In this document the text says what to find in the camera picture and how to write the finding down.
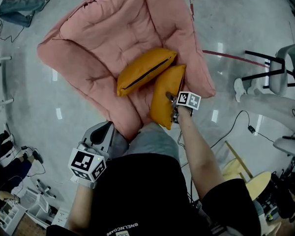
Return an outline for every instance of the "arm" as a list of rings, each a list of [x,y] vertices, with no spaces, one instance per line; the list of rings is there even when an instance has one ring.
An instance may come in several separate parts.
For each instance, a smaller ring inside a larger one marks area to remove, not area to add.
[[[178,112],[191,176],[202,200],[212,188],[224,182],[223,176],[212,150],[196,128],[189,110],[179,106]]]
[[[94,190],[79,184],[68,219],[68,228],[78,235],[83,235],[89,228]]]
[[[18,203],[20,202],[20,198],[18,196],[12,195],[11,193],[6,191],[0,191],[0,200],[4,201],[6,199],[15,200]]]

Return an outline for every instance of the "pink floor cushion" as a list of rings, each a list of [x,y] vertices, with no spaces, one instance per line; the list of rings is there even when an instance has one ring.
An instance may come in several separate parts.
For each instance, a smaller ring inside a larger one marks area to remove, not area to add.
[[[215,95],[184,0],[85,0],[50,30],[37,52],[131,141],[151,121],[154,81],[118,97],[117,78],[154,47],[177,52],[176,64],[187,65],[184,90]]]

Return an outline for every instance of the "orange pillow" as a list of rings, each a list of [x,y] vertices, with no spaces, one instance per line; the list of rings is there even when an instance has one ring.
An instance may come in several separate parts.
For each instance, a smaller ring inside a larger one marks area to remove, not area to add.
[[[142,54],[119,74],[117,95],[126,96],[155,78],[171,65],[176,55],[164,48],[154,48]]]
[[[166,97],[166,92],[178,96],[186,65],[176,65],[166,69],[156,79],[154,95],[151,104],[150,116],[158,124],[171,130],[172,126],[172,103]]]

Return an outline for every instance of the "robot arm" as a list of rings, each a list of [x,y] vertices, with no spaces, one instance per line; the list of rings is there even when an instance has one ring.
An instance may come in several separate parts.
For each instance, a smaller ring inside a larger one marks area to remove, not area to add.
[[[111,121],[99,123],[86,131],[70,156],[71,181],[93,189],[96,187],[97,179],[106,169],[108,151],[116,132]]]

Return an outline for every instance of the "power adapter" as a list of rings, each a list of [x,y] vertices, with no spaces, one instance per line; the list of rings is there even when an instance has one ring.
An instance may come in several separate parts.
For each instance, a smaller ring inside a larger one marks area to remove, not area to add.
[[[254,129],[254,127],[253,126],[248,126],[248,130],[250,131],[250,133],[251,134],[253,134],[253,133],[255,133],[256,132],[256,130]]]

